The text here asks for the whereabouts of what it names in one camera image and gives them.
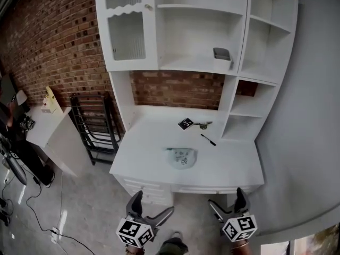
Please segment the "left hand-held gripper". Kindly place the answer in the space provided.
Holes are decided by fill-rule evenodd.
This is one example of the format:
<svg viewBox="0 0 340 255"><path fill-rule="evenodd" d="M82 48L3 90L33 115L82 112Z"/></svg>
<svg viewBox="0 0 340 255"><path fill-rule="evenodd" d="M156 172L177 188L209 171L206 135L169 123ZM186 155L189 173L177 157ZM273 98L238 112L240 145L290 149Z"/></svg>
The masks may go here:
<svg viewBox="0 0 340 255"><path fill-rule="evenodd" d="M154 217L142 217L143 191L135 193L126 205L126 217L122 218L116 234L126 245L143 248L153 242L157 228L162 226L174 213L175 207L168 207Z"/></svg>

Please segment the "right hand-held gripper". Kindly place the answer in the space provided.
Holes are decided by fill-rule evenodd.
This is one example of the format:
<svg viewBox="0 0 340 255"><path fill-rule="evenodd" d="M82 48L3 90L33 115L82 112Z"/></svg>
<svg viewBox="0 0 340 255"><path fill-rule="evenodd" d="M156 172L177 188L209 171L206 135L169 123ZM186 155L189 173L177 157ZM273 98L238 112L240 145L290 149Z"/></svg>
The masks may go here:
<svg viewBox="0 0 340 255"><path fill-rule="evenodd" d="M241 217L230 218L233 208L223 209L217 202L209 199L208 205L215 212L214 215L220 223L225 223L222 232L231 242L249 239L258 229L255 215L246 214ZM250 210L247 194L241 189L236 190L234 202L235 213L245 213Z"/></svg>

